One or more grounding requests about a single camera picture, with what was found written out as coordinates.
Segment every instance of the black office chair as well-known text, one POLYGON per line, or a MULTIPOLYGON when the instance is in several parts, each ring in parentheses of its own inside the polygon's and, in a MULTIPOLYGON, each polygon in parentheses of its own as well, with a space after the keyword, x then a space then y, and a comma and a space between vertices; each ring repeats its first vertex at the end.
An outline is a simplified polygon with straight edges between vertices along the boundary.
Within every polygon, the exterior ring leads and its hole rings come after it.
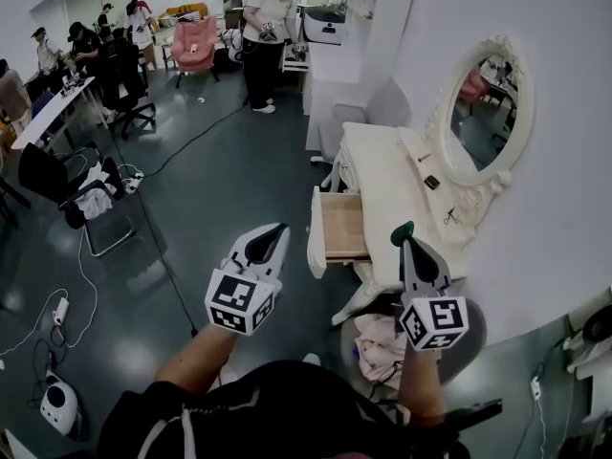
POLYGON ((106 192, 106 195, 108 195, 111 203, 113 204, 113 208, 115 207, 117 201, 125 196, 125 189, 123 188, 121 176, 117 170, 115 161, 112 158, 103 158, 94 142, 87 143, 82 148, 63 157, 62 159, 46 153, 33 144, 28 144, 24 149, 19 162, 19 184, 21 184, 24 188, 56 203, 59 210, 64 212, 68 226, 74 230, 79 230, 80 228, 85 227, 89 250, 94 257, 105 255, 134 234, 132 223, 126 216, 130 228, 119 241, 101 251, 95 251, 92 246, 88 221, 85 219, 83 211, 78 208, 75 201, 94 188, 101 188, 106 192), (87 178, 87 171, 81 173, 73 180, 69 180, 66 161, 88 148, 96 151, 98 161, 102 165, 102 170, 110 175, 106 182, 116 189, 114 194, 112 194, 104 182, 100 180, 93 181, 91 184, 79 189, 87 178))
POLYGON ((136 119, 150 122, 155 126, 155 104, 153 102, 137 107, 139 99, 145 96, 146 88, 142 84, 138 74, 139 49, 138 46, 130 45, 125 39, 115 39, 105 43, 100 49, 100 72, 99 80, 102 87, 102 103, 111 110, 116 110, 120 115, 110 124, 111 131, 114 126, 123 122, 121 137, 127 140, 127 128, 136 119), (120 96, 120 86, 125 87, 127 95, 120 96), (141 114, 142 111, 151 109, 153 116, 148 117, 141 114))

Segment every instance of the electrical outlet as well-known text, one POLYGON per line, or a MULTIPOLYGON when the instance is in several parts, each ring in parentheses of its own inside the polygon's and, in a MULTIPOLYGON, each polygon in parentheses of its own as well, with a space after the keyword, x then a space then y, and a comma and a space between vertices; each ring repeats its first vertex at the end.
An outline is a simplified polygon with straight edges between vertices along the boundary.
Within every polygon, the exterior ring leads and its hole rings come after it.
POLYGON ((542 387, 539 383, 539 376, 534 376, 529 383, 529 386, 532 389, 532 398, 534 398, 535 402, 538 402, 542 397, 542 387))

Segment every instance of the cap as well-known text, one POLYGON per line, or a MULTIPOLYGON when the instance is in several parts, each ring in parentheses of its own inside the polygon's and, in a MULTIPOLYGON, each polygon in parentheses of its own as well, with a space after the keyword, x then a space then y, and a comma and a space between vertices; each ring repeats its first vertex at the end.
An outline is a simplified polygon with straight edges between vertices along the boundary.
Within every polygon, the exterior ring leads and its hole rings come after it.
POLYGON ((34 32, 34 34, 32 34, 32 37, 37 37, 40 33, 45 33, 45 28, 44 27, 39 27, 38 29, 36 29, 36 31, 34 32))
POLYGON ((77 38, 78 33, 80 33, 83 29, 85 28, 80 22, 75 22, 72 26, 70 26, 70 30, 68 31, 70 33, 68 42, 74 41, 77 38))

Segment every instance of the pink cloth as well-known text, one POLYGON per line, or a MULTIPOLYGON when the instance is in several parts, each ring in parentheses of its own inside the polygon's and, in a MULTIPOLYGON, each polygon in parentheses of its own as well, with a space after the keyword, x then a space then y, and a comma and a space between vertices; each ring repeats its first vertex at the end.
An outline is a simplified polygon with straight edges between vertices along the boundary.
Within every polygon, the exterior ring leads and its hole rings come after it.
MULTIPOLYGON (((360 369, 365 378, 371 382, 384 381, 394 372, 393 363, 404 362, 406 334, 395 333, 393 317, 383 315, 363 315, 355 318, 355 326, 360 335, 355 339, 360 351, 360 369)), ((402 366, 384 385, 400 389, 402 366)))
POLYGON ((184 73, 209 70, 212 67, 216 42, 217 18, 214 15, 197 22, 179 22, 171 49, 179 71, 184 73), (197 51, 192 53, 191 46, 194 44, 197 51))

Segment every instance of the pink chair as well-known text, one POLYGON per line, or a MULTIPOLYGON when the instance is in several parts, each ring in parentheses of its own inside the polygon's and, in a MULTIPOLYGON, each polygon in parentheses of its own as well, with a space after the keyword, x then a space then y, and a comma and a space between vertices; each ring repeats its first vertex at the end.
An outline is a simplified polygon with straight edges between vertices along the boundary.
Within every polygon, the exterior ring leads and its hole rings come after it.
POLYGON ((185 72, 210 70, 214 79, 219 77, 214 73, 214 45, 217 42, 217 18, 212 15, 197 22, 179 22, 174 32, 174 43, 170 52, 179 65, 179 80, 176 88, 181 84, 185 72), (197 45, 195 53, 191 47, 197 45))

